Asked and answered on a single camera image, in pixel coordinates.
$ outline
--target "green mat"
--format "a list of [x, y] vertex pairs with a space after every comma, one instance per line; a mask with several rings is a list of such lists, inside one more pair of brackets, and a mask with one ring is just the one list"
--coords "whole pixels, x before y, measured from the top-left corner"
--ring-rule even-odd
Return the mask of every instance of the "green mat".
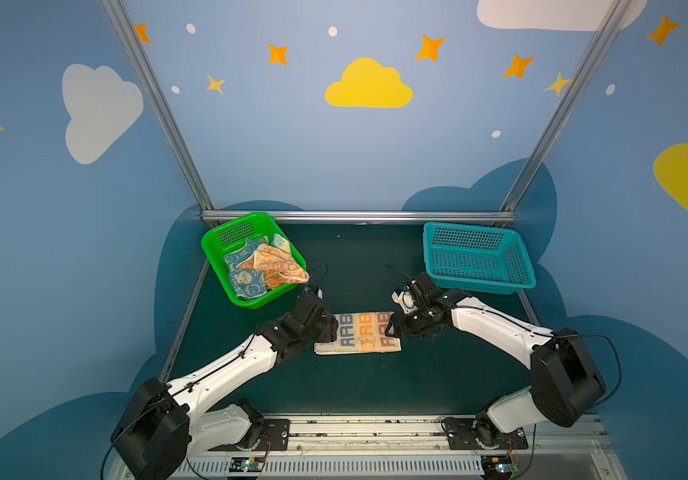
[[[392, 311], [390, 295], [404, 282], [384, 264], [408, 274], [424, 271], [422, 226], [281, 225], [312, 271], [312, 282], [334, 313]], [[209, 271], [173, 365], [170, 378], [197, 370], [232, 350], [257, 323], [291, 308], [297, 288], [248, 310], [226, 297]], [[526, 320], [516, 294], [476, 294], [494, 308]], [[445, 328], [431, 340], [402, 340], [402, 351], [316, 356], [312, 348], [252, 379], [224, 398], [221, 408], [247, 398], [268, 413], [474, 414], [491, 400], [525, 387], [520, 362], [474, 335]]]

